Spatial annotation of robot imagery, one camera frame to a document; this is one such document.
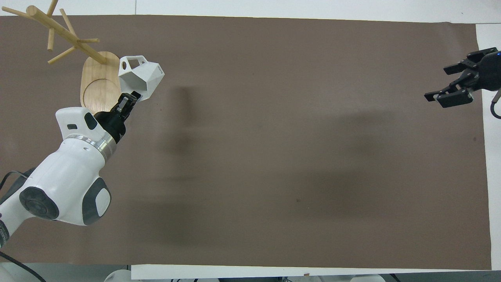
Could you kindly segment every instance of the oval wooden base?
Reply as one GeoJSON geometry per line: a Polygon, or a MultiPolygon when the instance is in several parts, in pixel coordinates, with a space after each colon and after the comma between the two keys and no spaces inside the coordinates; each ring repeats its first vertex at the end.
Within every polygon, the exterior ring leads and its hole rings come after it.
{"type": "Polygon", "coordinates": [[[106,64],[100,64],[87,58],[82,70],[80,85],[80,103],[92,114],[98,111],[109,111],[120,97],[118,68],[120,59],[110,52],[99,52],[106,57],[106,64]]]}

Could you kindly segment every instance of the white geometric object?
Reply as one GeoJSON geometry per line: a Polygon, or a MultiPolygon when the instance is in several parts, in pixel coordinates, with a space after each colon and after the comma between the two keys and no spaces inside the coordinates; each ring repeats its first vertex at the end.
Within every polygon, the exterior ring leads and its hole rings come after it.
{"type": "Polygon", "coordinates": [[[120,58],[118,80],[120,81],[121,91],[129,94],[136,91],[141,94],[141,98],[137,100],[138,102],[151,97],[164,75],[159,64],[148,62],[144,56],[120,58]],[[137,60],[139,65],[131,67],[130,61],[133,60],[137,60]]]}

